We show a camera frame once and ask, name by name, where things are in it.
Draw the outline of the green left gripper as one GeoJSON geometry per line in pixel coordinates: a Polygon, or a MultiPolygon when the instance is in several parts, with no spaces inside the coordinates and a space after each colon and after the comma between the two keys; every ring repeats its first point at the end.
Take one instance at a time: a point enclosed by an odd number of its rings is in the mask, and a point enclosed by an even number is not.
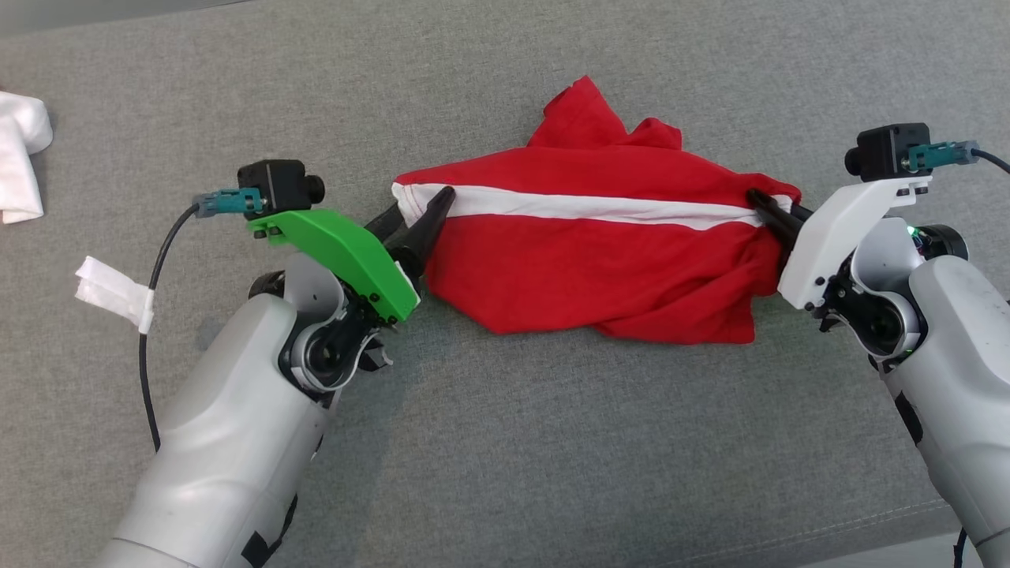
{"type": "Polygon", "coordinates": [[[249,220],[248,231],[292,245],[365,296],[387,323],[401,323],[420,303],[411,278],[425,273],[452,204],[454,187],[443,186],[411,226],[392,204],[364,227],[335,210],[289,210],[249,220]]]}

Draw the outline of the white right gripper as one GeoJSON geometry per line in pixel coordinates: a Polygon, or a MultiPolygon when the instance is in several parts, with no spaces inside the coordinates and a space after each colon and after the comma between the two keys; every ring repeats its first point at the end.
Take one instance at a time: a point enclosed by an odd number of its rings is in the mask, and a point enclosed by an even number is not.
{"type": "Polygon", "coordinates": [[[800,310],[822,305],[824,285],[816,281],[835,275],[888,210],[916,204],[931,181],[927,175],[847,185],[815,212],[792,199],[750,188],[748,204],[779,242],[780,262],[786,262],[778,286],[782,298],[800,310]]]}

